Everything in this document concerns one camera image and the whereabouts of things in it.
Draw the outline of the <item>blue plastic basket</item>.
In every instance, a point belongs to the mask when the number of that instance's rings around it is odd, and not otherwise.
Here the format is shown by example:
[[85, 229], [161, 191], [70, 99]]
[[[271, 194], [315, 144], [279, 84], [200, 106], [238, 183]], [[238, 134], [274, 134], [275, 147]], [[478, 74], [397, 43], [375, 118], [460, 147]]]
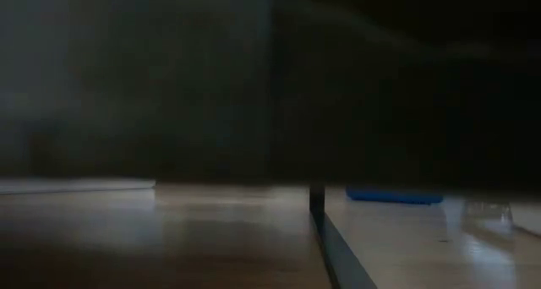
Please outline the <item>blue plastic basket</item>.
[[442, 195], [389, 192], [382, 190], [346, 187], [346, 195], [355, 201], [389, 202], [403, 204], [439, 204], [444, 200]]

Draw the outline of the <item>white plastic basket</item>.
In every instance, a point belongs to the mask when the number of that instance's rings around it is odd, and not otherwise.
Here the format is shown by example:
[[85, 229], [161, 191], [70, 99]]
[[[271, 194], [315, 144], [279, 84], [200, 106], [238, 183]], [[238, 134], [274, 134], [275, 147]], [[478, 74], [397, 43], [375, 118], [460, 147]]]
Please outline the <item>white plastic basket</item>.
[[149, 179], [13, 179], [0, 180], [0, 195], [152, 189]]

